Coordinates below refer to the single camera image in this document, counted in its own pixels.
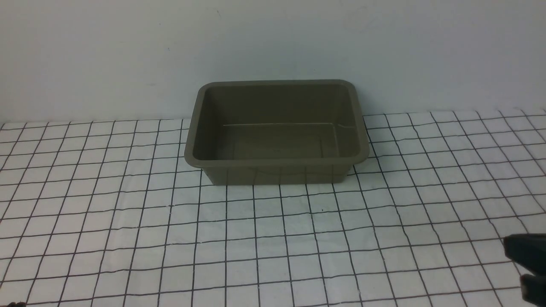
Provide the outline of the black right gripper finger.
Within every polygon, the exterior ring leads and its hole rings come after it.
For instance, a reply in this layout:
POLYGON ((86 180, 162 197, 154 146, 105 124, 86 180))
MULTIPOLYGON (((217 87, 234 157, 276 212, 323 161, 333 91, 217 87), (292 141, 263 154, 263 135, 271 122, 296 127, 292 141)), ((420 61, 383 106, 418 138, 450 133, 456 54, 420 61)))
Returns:
POLYGON ((521 297, 537 307, 546 306, 546 277, 524 274, 520 277, 521 297))

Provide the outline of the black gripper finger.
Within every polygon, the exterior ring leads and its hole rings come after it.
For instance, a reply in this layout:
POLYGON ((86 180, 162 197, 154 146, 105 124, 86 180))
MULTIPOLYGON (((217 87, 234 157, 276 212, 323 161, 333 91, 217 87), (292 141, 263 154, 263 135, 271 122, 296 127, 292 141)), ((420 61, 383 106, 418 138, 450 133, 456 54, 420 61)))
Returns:
POLYGON ((502 240, 505 256, 534 275, 546 274, 546 235, 509 235, 502 240))

